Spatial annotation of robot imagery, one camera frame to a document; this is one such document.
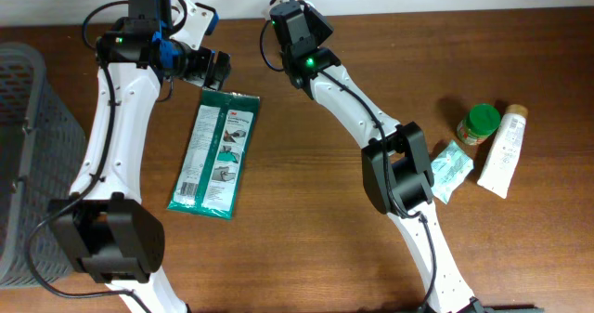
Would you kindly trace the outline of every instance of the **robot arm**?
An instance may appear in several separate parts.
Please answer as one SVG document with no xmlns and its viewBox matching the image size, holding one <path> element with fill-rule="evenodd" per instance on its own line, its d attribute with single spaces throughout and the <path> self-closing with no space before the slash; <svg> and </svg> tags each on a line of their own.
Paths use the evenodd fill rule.
<svg viewBox="0 0 594 313">
<path fill-rule="evenodd" d="M 97 111 L 71 186 L 71 196 L 83 197 L 73 197 L 77 206 L 60 211 L 50 227 L 74 270 L 125 293 L 132 312 L 183 313 L 188 308 L 161 267 L 163 226 L 140 205 L 142 152 L 163 79 L 219 90 L 230 57 L 220 52 L 215 61 L 215 52 L 200 45 L 218 21 L 213 8 L 189 0 L 174 6 L 171 0 L 128 0 L 128 6 L 128 17 L 97 39 Z M 172 7 L 179 10 L 175 21 Z M 52 201 L 50 207 L 71 204 Z"/>
<path fill-rule="evenodd" d="M 312 6 L 295 0 L 272 0 L 271 6 L 270 19 L 281 45 L 284 72 L 293 86 L 330 110 L 361 148 L 366 193 L 405 238 L 425 290 L 431 291 L 427 303 L 436 312 L 466 311 L 476 300 L 462 279 L 437 222 L 431 193 L 433 172 L 421 130 L 414 123 L 402 126 L 381 111 L 356 86 L 339 59 L 327 48 L 319 47 L 333 29 Z M 380 122 L 385 138 L 371 112 Z M 382 142 L 387 151 L 405 154 L 388 171 L 384 170 Z M 391 182 L 393 199 L 387 193 L 384 173 Z M 418 218 L 397 210 L 406 210 L 408 215 L 421 212 L 428 229 Z M 437 266 L 437 277 L 430 290 L 433 266 Z"/>
</svg>

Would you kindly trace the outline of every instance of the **table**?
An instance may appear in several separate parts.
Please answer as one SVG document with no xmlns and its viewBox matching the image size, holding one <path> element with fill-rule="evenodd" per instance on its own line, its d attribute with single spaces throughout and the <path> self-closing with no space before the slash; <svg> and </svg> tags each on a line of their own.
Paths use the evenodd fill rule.
<svg viewBox="0 0 594 313">
<path fill-rule="evenodd" d="M 490 144 L 463 147 L 475 169 L 437 202 L 458 267 L 487 305 L 594 309 L 594 8 L 332 17 L 330 47 L 361 89 L 432 156 L 476 103 L 530 110 L 506 200 L 476 185 Z M 224 20 L 205 46 L 232 54 L 226 91 L 262 98 L 231 221 L 166 210 L 201 91 L 175 84 L 156 105 L 141 173 L 143 205 L 164 224 L 164 269 L 199 312 L 382 312 L 424 291 L 394 224 L 363 191 L 360 152 L 331 114 L 268 70 L 262 20 Z M 99 34 L 105 26 L 96 26 Z M 80 28 L 2 29 L 45 56 L 51 85 L 90 132 L 97 66 Z M 274 52 L 272 33 L 267 37 Z M 101 290 L 86 275 L 56 284 Z M 41 289 L 0 293 L 5 312 L 122 312 L 117 298 L 72 301 Z"/>
</svg>

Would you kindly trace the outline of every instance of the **small jar with green lid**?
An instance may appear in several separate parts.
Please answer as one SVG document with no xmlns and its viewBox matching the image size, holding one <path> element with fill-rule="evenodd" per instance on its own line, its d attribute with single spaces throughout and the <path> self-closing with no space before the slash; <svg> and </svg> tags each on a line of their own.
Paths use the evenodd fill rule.
<svg viewBox="0 0 594 313">
<path fill-rule="evenodd" d="M 458 137 L 467 145 L 479 145 L 497 130 L 501 115 L 492 105 L 479 104 L 462 119 L 458 128 Z"/>
</svg>

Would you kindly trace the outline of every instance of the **green jar lid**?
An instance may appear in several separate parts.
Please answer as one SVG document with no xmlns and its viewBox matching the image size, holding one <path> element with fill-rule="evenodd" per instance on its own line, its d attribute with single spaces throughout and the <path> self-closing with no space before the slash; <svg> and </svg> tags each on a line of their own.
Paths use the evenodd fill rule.
<svg viewBox="0 0 594 313">
<path fill-rule="evenodd" d="M 492 105 L 479 104 L 466 117 L 466 125 L 477 135 L 490 136 L 501 124 L 501 115 Z"/>
</svg>

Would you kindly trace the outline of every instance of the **basket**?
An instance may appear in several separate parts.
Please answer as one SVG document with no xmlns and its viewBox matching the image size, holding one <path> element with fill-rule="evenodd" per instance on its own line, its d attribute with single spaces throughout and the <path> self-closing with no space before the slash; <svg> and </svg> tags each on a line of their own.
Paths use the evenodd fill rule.
<svg viewBox="0 0 594 313">
<path fill-rule="evenodd" d="M 0 288 L 37 284 L 24 242 L 49 201 L 68 198 L 85 144 L 83 129 L 47 82 L 41 54 L 0 45 Z M 49 282 L 71 272 L 48 227 L 37 234 L 32 257 Z"/>
</svg>

